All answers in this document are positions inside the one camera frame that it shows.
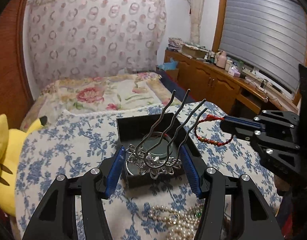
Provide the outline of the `wooden cabinet counter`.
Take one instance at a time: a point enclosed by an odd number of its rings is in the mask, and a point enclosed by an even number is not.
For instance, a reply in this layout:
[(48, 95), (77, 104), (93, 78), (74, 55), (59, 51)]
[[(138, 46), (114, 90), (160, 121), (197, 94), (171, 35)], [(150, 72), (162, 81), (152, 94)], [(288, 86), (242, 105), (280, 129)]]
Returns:
[(212, 63), (190, 59), (179, 52), (165, 50), (164, 62), (177, 62), (175, 81), (182, 89), (190, 89), (196, 101), (206, 99), (220, 107), (226, 114), (252, 118), (262, 110), (298, 112), (288, 99), (270, 91), (262, 91), (261, 81), (247, 77), (230, 76), (225, 70)]

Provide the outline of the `silver floral hair fork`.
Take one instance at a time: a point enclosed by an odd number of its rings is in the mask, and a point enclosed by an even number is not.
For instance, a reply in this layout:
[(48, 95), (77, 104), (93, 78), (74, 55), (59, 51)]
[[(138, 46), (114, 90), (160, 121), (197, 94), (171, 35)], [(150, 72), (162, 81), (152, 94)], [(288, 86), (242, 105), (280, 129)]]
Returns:
[(186, 104), (186, 100), (190, 94), (187, 90), (178, 110), (172, 114), (171, 120), (167, 123), (167, 127), (163, 131), (155, 130), (158, 125), (163, 123), (167, 109), (172, 105), (176, 91), (173, 90), (172, 97), (164, 106), (158, 120), (150, 127), (143, 139), (137, 144), (130, 144), (127, 148), (127, 161), (125, 164), (125, 173), (127, 176), (145, 176), (156, 180), (160, 176), (173, 176), (176, 170), (181, 168), (180, 151), (181, 147), (187, 142), (189, 133), (195, 126), (192, 126), (186, 133), (177, 149), (175, 141), (181, 131), (186, 126), (196, 111), (204, 105), (206, 100), (202, 100), (190, 112), (186, 120), (179, 126), (175, 127), (177, 116), (180, 114)]

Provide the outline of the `cardboard box on counter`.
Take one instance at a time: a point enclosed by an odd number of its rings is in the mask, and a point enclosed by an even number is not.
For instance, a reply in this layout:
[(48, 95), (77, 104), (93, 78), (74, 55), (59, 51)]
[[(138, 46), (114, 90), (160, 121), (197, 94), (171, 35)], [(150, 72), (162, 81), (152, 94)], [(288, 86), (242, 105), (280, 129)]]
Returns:
[(181, 53), (183, 55), (190, 56), (192, 58), (204, 58), (205, 55), (207, 54), (207, 50), (201, 49), (197, 46), (192, 46), (188, 44), (183, 44), (181, 48)]

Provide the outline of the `blue tissue box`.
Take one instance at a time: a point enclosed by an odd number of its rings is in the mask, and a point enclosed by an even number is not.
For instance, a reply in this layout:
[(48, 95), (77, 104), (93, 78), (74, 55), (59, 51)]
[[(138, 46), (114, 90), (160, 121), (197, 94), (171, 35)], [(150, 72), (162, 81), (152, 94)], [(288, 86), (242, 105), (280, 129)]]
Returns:
[(173, 58), (169, 59), (169, 62), (165, 62), (163, 64), (160, 64), (157, 66), (158, 69), (164, 70), (165, 72), (167, 70), (176, 70), (178, 65), (178, 62), (175, 61)]

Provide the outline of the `yellow pikachu plush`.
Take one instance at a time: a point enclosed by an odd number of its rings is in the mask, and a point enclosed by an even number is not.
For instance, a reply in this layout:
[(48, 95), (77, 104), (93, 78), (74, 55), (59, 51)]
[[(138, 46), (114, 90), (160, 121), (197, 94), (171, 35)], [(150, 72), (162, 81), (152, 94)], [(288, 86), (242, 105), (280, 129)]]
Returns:
[(15, 217), (15, 187), (19, 156), (27, 136), (47, 124), (48, 118), (36, 119), (26, 132), (9, 128), (5, 114), (0, 115), (0, 208)]

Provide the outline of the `cream lace side curtain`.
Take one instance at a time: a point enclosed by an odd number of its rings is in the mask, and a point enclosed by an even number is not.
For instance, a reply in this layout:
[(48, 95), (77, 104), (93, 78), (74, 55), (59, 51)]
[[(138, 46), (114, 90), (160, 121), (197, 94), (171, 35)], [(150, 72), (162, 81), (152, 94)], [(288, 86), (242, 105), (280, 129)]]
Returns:
[(200, 26), (205, 0), (190, 0), (190, 42), (200, 43)]

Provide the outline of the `pink thermos jug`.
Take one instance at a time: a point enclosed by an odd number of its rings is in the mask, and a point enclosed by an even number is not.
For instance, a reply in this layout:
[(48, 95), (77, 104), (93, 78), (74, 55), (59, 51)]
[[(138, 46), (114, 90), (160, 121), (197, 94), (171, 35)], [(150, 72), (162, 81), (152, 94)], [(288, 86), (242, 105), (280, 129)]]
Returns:
[(225, 69), (227, 62), (227, 53), (225, 51), (219, 51), (216, 54), (216, 66), (222, 69)]

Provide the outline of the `grey window blind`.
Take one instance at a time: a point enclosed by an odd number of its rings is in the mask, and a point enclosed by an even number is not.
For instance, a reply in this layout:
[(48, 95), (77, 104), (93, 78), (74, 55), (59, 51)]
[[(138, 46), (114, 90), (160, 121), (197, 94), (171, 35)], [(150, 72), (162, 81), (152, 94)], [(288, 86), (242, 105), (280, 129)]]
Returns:
[(307, 52), (307, 17), (297, 0), (226, 0), (219, 48), (294, 93)]

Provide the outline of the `pink patterned lace curtain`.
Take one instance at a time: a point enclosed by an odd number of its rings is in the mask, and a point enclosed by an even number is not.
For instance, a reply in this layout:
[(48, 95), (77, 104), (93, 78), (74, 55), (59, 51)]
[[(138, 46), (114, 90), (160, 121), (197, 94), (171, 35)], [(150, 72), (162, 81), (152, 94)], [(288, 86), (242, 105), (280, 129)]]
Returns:
[(155, 69), (165, 0), (32, 0), (29, 53), (38, 87)]

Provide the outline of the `wooden louvered door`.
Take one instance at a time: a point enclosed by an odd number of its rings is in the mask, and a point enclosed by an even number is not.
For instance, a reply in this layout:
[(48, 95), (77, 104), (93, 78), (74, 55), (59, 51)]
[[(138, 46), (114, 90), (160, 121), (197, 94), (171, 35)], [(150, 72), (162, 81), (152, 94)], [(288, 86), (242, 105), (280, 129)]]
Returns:
[(23, 20), (27, 0), (0, 1), (0, 114), (20, 128), (34, 99), (23, 53)]

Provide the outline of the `pink floral bed quilt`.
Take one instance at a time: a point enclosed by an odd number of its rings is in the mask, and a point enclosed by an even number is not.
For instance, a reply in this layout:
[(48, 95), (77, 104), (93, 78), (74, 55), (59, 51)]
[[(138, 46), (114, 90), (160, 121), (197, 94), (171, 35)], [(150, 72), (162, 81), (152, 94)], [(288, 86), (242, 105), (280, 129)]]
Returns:
[(42, 116), (53, 124), (64, 110), (82, 114), (165, 105), (174, 88), (168, 88), (162, 81), (162, 76), (155, 72), (57, 80), (42, 89), (22, 121), (21, 130), (26, 132)]

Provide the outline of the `black jewelry box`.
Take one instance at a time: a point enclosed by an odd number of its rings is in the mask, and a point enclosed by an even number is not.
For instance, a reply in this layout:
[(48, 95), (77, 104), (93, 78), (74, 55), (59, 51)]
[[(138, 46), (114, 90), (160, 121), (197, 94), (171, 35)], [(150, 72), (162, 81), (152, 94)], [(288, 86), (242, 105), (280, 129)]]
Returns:
[[(128, 118), (117, 119), (117, 129), (119, 135), (119, 142), (126, 149), (126, 157), (134, 153), (136, 146), (147, 136), (151, 126), (158, 120), (159, 115), (143, 115), (133, 116)], [(157, 144), (162, 136), (164, 130), (171, 124), (173, 113), (167, 113), (162, 118), (162, 121), (154, 128), (152, 135), (143, 143), (140, 147), (142, 150), (147, 151), (149, 148)], [(170, 154), (167, 155), (167, 145), (175, 135), (177, 127), (181, 123), (179, 120), (175, 120), (173, 127), (162, 137), (161, 144), (149, 152), (149, 157), (157, 158), (161, 163), (164, 162), (167, 157), (169, 161), (172, 161), (177, 157), (178, 149), (185, 138), (187, 133), (185, 128), (181, 128), (177, 134), (176, 139), (170, 145)], [(153, 183), (159, 183), (163, 180), (172, 179), (185, 174), (182, 164), (177, 164), (173, 167), (166, 167), (161, 172), (154, 172), (151, 176), (149, 168), (145, 167), (145, 163), (140, 161), (139, 163), (133, 163), (126, 161), (125, 166), (122, 169), (122, 178), (125, 181), (128, 188), (133, 189), (144, 185)]]

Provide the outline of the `round green compact mirror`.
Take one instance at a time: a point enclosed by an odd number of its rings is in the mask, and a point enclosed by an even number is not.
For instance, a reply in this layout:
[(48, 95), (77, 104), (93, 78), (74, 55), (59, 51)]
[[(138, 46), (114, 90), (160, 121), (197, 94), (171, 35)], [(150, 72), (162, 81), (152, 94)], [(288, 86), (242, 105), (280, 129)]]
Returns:
[(167, 146), (171, 137), (162, 132), (153, 132), (152, 135), (143, 143), (144, 151), (149, 151), (153, 157), (158, 157), (160, 160), (167, 158)]

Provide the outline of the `blue floral white blanket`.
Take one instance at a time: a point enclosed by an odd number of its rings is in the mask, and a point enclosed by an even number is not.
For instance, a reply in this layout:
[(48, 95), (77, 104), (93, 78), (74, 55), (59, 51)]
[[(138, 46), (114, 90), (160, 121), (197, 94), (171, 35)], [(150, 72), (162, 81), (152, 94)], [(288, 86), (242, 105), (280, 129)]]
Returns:
[[(62, 112), (45, 129), (31, 133), (23, 146), (16, 180), (16, 220), (24, 233), (43, 195), (59, 174), (77, 177), (98, 166), (114, 154), (118, 140), (117, 119), (160, 114), (161, 105), (126, 111), (72, 114)], [(248, 174), (276, 211), (281, 198), (276, 192), (273, 174), (263, 168), (259, 157), (246, 141), (231, 138), (216, 121), (198, 126), (197, 134), (226, 145), (216, 147), (190, 137), (207, 165), (222, 174), (238, 177)], [(154, 205), (186, 211), (200, 201), (192, 193), (185, 176), (130, 189), (120, 180), (116, 191), (104, 201), (104, 209), (114, 239), (165, 239), (166, 224), (149, 217)]]

